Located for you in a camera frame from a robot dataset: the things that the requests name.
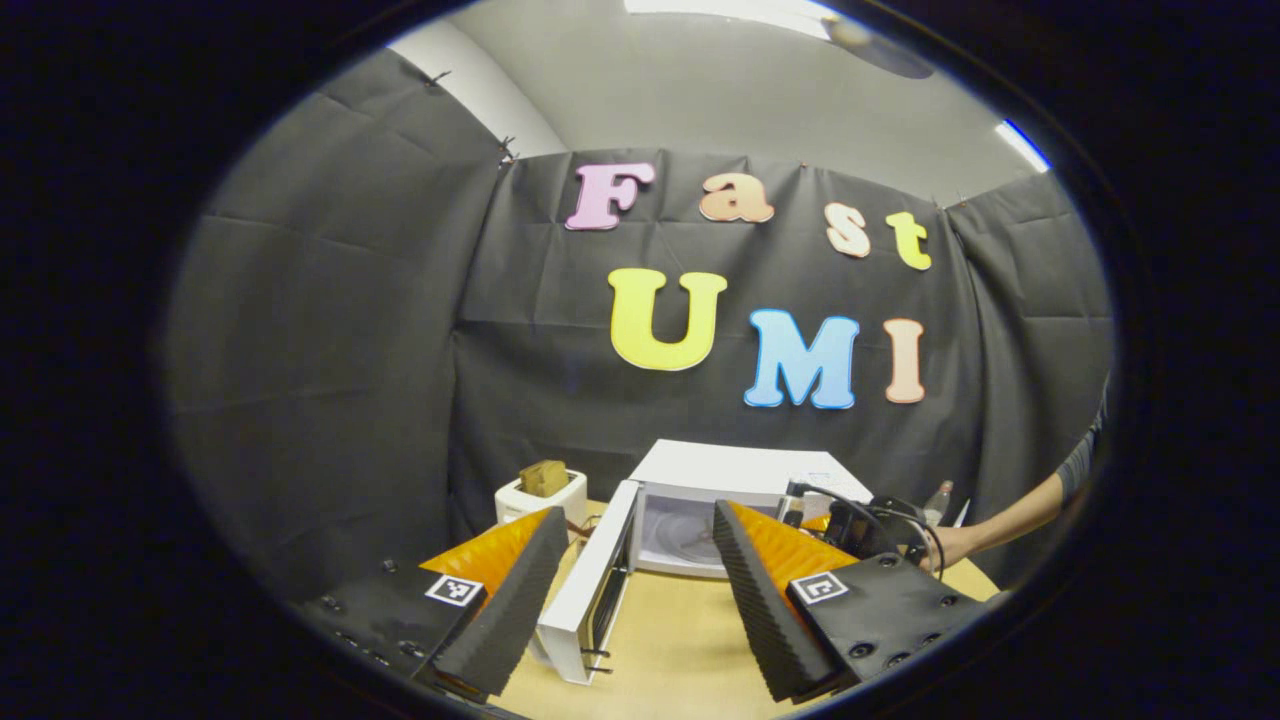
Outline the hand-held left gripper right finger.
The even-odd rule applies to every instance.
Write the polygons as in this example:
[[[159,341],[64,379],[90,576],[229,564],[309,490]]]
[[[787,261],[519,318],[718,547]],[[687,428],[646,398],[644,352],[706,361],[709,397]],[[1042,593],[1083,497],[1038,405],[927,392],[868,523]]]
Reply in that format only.
[[[859,559],[733,501],[716,503],[713,541],[777,701],[801,703],[873,682],[987,610],[901,553]]]

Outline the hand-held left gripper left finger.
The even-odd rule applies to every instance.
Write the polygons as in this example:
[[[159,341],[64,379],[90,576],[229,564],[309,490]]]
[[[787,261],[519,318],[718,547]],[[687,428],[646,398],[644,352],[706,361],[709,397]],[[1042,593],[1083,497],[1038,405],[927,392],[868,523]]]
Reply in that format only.
[[[568,538],[561,506],[536,510],[417,566],[325,591],[300,612],[397,676],[485,701],[518,666]]]

